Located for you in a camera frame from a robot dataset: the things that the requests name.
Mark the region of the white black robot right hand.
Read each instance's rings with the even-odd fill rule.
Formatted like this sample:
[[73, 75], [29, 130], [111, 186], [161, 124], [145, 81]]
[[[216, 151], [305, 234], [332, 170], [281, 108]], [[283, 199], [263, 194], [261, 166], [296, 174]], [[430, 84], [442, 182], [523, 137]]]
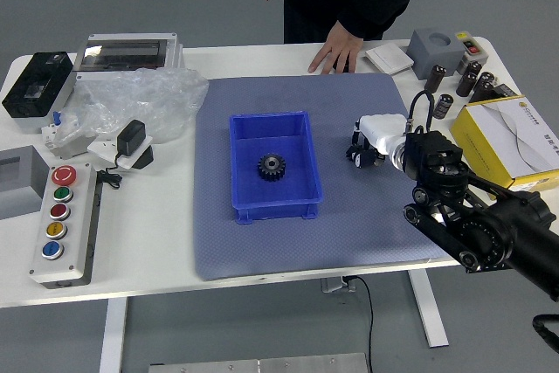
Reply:
[[357, 168], [380, 166], [390, 161], [404, 170], [407, 120], [401, 114], [364, 115], [354, 125], [346, 157]]

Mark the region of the person's left hand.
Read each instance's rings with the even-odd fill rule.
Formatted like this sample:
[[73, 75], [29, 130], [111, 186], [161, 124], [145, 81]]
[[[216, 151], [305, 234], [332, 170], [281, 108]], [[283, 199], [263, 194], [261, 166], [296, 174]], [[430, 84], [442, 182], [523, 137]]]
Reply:
[[314, 73], [322, 66], [321, 74], [329, 74], [331, 71], [343, 73], [345, 68], [348, 68], [349, 73], [354, 73], [362, 45], [362, 38], [353, 35], [340, 22], [336, 22], [307, 72]]

